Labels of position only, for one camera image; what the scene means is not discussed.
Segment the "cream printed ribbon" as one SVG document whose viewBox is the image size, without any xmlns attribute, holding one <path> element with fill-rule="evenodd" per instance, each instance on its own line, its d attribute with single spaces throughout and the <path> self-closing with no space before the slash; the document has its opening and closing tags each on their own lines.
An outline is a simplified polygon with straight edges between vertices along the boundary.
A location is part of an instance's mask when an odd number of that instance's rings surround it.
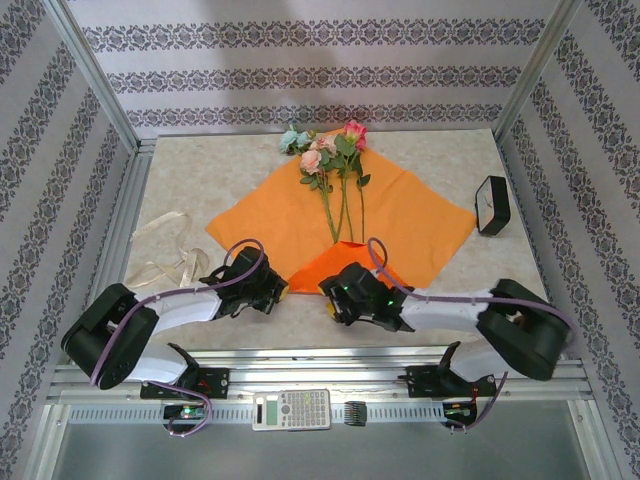
<svg viewBox="0 0 640 480">
<path fill-rule="evenodd" d="M 155 233 L 169 224 L 178 223 L 180 228 L 173 237 L 173 243 L 178 258 L 170 264 L 147 261 L 142 267 L 134 271 L 125 280 L 125 285 L 136 289 L 152 285 L 164 278 L 178 287 L 187 287 L 196 281 L 198 274 L 203 274 L 209 267 L 209 256 L 200 248 L 185 249 L 185 242 L 193 224 L 192 217 L 181 211 L 169 211 L 142 227 L 137 228 L 131 235 L 132 242 Z"/>
</svg>

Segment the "orange wrapping paper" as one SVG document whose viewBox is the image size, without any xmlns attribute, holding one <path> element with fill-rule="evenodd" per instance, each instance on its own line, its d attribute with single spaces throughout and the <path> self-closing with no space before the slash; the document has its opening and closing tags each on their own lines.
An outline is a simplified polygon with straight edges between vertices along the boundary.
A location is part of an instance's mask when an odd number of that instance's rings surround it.
<svg viewBox="0 0 640 480">
<path fill-rule="evenodd" d="M 386 269 L 393 279 L 405 286 L 428 286 L 472 233 L 475 215 L 366 145 L 361 161 L 370 181 L 363 189 L 365 236 L 361 240 L 355 174 L 343 180 L 349 145 L 344 129 L 319 135 L 328 134 L 338 136 L 339 160 L 330 195 L 334 220 L 341 220 L 337 243 L 331 239 L 319 193 L 300 183 L 296 155 L 289 155 L 284 166 L 216 216 L 207 233 L 225 249 L 243 239 L 259 240 L 273 268 L 296 294 L 319 293 L 322 280 L 353 262 L 372 268 L 366 245 L 371 237 L 382 242 L 377 255 L 389 254 Z"/>
</svg>

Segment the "light blue fake flower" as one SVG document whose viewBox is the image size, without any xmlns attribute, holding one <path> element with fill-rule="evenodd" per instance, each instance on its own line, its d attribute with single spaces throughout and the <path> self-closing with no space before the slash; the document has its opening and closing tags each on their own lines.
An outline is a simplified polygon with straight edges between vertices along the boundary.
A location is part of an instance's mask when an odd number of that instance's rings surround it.
<svg viewBox="0 0 640 480">
<path fill-rule="evenodd" d="M 328 135 L 336 136 L 335 138 L 335 145 L 336 145 L 336 140 L 338 136 L 336 134 L 328 134 Z M 289 128 L 280 137 L 279 150 L 282 154 L 286 154 L 290 156 L 296 155 L 299 158 L 299 164 L 300 164 L 300 156 L 306 150 L 305 146 L 308 145 L 311 141 L 313 141 L 315 137 L 320 137 L 320 136 L 327 136 L 327 135 L 318 135 L 312 131 L 299 131 L 296 127 L 294 127 L 293 125 L 290 125 Z M 333 180 L 332 180 L 333 172 L 337 169 L 338 160 L 339 160 L 339 151 L 337 148 L 337 155 L 335 159 L 332 161 L 333 167 L 334 167 L 334 169 L 331 172 L 332 185 L 333 185 Z M 338 229 L 339 237 L 340 237 L 341 220 L 339 220 L 338 222 L 334 220 L 334 222 L 335 222 L 336 228 Z"/>
</svg>

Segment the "grey calculator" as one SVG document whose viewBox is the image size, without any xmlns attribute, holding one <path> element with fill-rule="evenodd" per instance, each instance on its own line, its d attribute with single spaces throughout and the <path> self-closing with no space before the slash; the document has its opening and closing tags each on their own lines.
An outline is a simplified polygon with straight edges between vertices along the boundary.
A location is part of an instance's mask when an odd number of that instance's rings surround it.
<svg viewBox="0 0 640 480">
<path fill-rule="evenodd" d="M 252 429 L 314 431 L 331 428 L 331 401 L 327 389 L 285 390 L 254 395 Z"/>
</svg>

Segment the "left controller board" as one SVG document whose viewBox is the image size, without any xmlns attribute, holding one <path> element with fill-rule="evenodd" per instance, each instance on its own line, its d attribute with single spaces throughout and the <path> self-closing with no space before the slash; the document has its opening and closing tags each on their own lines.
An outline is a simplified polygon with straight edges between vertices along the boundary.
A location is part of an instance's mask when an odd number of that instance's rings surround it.
<svg viewBox="0 0 640 480">
<path fill-rule="evenodd" d="M 202 405 L 167 405 L 164 407 L 164 420 L 201 420 L 207 415 Z"/>
</svg>

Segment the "black alarm clock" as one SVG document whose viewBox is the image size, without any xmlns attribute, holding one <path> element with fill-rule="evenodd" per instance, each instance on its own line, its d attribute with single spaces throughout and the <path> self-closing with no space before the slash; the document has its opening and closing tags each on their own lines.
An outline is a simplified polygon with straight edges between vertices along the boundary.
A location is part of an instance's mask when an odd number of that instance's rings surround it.
<svg viewBox="0 0 640 480">
<path fill-rule="evenodd" d="M 511 219 L 507 182 L 504 177 L 489 175 L 475 194 L 477 229 L 483 236 L 499 234 Z"/>
</svg>

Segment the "aluminium front frame rail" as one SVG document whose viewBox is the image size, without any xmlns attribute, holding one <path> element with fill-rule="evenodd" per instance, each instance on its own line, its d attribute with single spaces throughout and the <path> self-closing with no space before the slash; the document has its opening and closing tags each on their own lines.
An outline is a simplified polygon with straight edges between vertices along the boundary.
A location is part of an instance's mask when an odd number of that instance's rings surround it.
<svg viewBox="0 0 640 480">
<path fill-rule="evenodd" d="M 372 396 L 376 401 L 405 398 L 399 377 L 408 366 L 436 365 L 442 347 L 365 347 L 194 351 L 204 367 L 229 370 L 231 401 L 259 391 L 327 388 L 336 399 Z M 561 360 L 554 377 L 535 381 L 510 373 L 500 397 L 504 400 L 591 400 L 593 389 L 580 360 Z"/>
</svg>

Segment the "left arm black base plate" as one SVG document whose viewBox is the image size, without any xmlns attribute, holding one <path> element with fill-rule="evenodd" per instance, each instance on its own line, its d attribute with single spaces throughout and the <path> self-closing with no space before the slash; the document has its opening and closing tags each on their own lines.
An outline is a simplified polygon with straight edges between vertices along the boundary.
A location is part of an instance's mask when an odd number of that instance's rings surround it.
<svg viewBox="0 0 640 480">
<path fill-rule="evenodd" d="M 146 400 L 189 400 L 204 396 L 209 399 L 226 399 L 230 370 L 227 368 L 187 369 L 174 383 L 146 381 L 140 389 L 140 397 Z"/>
</svg>

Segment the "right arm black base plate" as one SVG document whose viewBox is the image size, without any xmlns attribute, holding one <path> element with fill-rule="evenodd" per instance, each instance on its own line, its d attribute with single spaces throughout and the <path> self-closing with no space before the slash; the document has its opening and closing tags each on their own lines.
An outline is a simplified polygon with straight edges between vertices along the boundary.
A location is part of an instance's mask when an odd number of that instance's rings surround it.
<svg viewBox="0 0 640 480">
<path fill-rule="evenodd" d="M 488 376 L 467 381 L 450 369 L 435 365 L 407 366 L 399 379 L 406 381 L 410 398 L 491 397 L 497 391 L 495 381 Z"/>
</svg>

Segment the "left aluminium side rail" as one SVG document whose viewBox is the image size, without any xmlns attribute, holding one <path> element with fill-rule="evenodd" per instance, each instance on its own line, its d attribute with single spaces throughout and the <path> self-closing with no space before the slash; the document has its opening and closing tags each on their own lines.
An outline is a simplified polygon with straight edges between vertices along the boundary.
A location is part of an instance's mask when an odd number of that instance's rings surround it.
<svg viewBox="0 0 640 480">
<path fill-rule="evenodd" d="M 128 162 L 97 267 L 85 298 L 85 307 L 88 307 L 107 286 L 124 279 L 131 237 L 137 227 L 154 148 L 154 141 L 143 142 Z"/>
</svg>

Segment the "aluminium side rail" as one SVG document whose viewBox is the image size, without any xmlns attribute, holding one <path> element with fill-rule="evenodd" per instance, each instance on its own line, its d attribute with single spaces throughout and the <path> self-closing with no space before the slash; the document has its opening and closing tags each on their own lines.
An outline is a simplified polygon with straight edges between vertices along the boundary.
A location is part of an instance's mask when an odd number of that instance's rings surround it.
<svg viewBox="0 0 640 480">
<path fill-rule="evenodd" d="M 137 227 L 154 148 L 154 141 L 143 142 L 128 162 L 97 267 L 85 298 L 85 307 L 88 307 L 107 286 L 124 279 L 131 237 Z"/>
<path fill-rule="evenodd" d="M 557 220 L 557 204 L 538 164 L 536 150 L 531 149 L 527 139 L 521 148 L 511 135 L 501 150 L 548 301 L 574 320 L 567 283 L 550 233 Z"/>
</svg>

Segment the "right aluminium side rail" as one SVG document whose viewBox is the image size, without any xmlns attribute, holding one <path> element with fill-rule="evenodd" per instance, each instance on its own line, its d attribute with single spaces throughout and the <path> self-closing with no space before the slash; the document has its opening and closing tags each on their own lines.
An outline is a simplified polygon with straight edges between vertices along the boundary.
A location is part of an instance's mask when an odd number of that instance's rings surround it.
<svg viewBox="0 0 640 480">
<path fill-rule="evenodd" d="M 521 148 L 511 135 L 501 150 L 548 301 L 574 320 L 567 283 L 550 233 L 557 220 L 557 204 L 538 164 L 536 150 L 531 149 L 527 139 Z"/>
</svg>

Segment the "left aluminium corner post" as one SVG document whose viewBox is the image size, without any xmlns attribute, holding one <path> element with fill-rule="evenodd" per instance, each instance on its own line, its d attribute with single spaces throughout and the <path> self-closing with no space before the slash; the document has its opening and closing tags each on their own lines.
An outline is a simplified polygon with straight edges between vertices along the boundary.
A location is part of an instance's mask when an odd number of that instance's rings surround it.
<svg viewBox="0 0 640 480">
<path fill-rule="evenodd" d="M 138 149 L 139 138 L 66 0 L 41 0 L 88 85 L 94 91 L 126 149 Z"/>
</svg>

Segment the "aluminium corner post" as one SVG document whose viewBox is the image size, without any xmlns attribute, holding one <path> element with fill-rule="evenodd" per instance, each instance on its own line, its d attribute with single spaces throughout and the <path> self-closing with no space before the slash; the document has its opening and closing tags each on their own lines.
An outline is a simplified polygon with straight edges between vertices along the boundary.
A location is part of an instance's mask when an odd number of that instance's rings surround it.
<svg viewBox="0 0 640 480">
<path fill-rule="evenodd" d="M 584 0 L 558 0 L 553 14 L 498 117 L 496 125 L 492 128 L 497 146 L 503 145 L 554 50 L 583 2 Z"/>
<path fill-rule="evenodd" d="M 139 138 L 66 0 L 41 0 L 88 85 L 94 91 L 126 149 L 138 149 Z"/>
</svg>

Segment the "right aluminium corner post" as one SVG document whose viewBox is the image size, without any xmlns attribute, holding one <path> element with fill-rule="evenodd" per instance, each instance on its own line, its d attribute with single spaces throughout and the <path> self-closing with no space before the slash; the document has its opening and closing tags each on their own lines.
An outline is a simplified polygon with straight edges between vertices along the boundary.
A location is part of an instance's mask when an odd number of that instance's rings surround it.
<svg viewBox="0 0 640 480">
<path fill-rule="evenodd" d="M 503 145 L 554 50 L 583 2 L 584 0 L 558 0 L 553 14 L 498 117 L 496 125 L 492 128 L 497 146 Z"/>
</svg>

